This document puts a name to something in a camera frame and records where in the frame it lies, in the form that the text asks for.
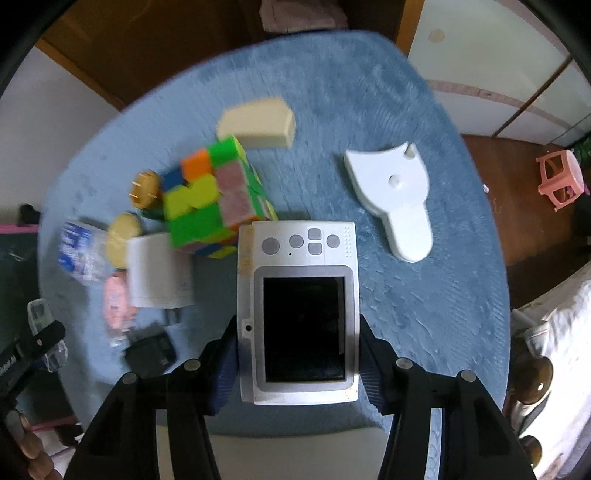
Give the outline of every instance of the wooden floor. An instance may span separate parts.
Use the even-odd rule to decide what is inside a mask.
[[[464,135],[501,239],[511,306],[534,300],[582,267],[584,239],[573,235],[574,205],[558,212],[538,193],[535,159],[552,147],[502,138]]]

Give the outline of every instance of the console button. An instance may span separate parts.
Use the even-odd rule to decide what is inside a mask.
[[[304,245],[304,239],[301,237],[301,235],[292,235],[290,237],[290,245],[293,248],[300,248],[302,245]]]
[[[321,240],[322,232],[319,228],[311,228],[308,230],[308,240]]]
[[[326,245],[331,248],[337,248],[340,245],[340,238],[336,235],[329,235],[326,237]]]
[[[310,255],[320,255],[322,253],[322,244],[308,244]]]
[[[275,255],[279,251],[279,240],[273,237],[267,237],[262,241],[262,250],[267,255]]]

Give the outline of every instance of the metal screw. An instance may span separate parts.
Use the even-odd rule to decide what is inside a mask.
[[[476,374],[472,370],[462,370],[460,377],[469,383],[472,383],[476,380]]]
[[[396,366],[398,368],[402,368],[403,370],[410,370],[413,367],[412,360],[408,358],[404,358],[403,356],[396,360]]]
[[[123,383],[125,385],[131,385],[132,383],[135,383],[137,379],[138,376],[136,374],[134,374],[133,372],[129,372],[123,376]]]
[[[406,151],[404,152],[404,156],[407,158],[414,158],[414,150],[412,144],[407,147]]]
[[[199,370],[200,366],[201,366],[201,362],[195,358],[192,358],[191,360],[187,360],[184,363],[183,368],[187,372],[194,372],[195,370]]]
[[[388,184],[393,189],[399,189],[400,187],[402,187],[402,180],[398,175],[394,174],[388,179]]]

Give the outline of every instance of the round table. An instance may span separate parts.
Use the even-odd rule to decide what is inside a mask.
[[[289,150],[250,150],[280,219],[352,220],[356,225],[361,312],[378,337],[426,370],[474,370],[498,405],[509,358],[509,300],[499,240],[468,151],[429,88],[385,38],[371,33],[295,35],[223,55],[178,75],[115,118],[73,159],[50,192],[39,236],[40,283],[70,351],[60,376],[74,412],[88,425],[126,371],[109,346],[102,285],[83,287],[57,263],[67,219],[106,226],[132,210],[128,190],[146,169],[163,171],[215,140],[226,108],[281,96],[297,130]],[[389,251],[382,223],[359,204],[346,149],[379,151],[414,142],[431,189],[431,254],[416,264]],[[148,231],[162,225],[146,221]],[[236,257],[195,260],[196,304],[167,328],[178,361],[218,338],[236,310]],[[142,309],[138,324],[161,322]],[[229,404],[208,419],[211,433],[276,436],[389,428],[365,391],[349,404],[261,407]],[[431,441],[439,444],[434,422]],[[428,467],[437,469],[433,446]]]

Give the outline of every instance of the beige block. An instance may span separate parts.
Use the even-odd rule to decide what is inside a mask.
[[[234,135],[244,148],[291,148],[295,122],[283,98],[265,98],[224,111],[217,137]]]

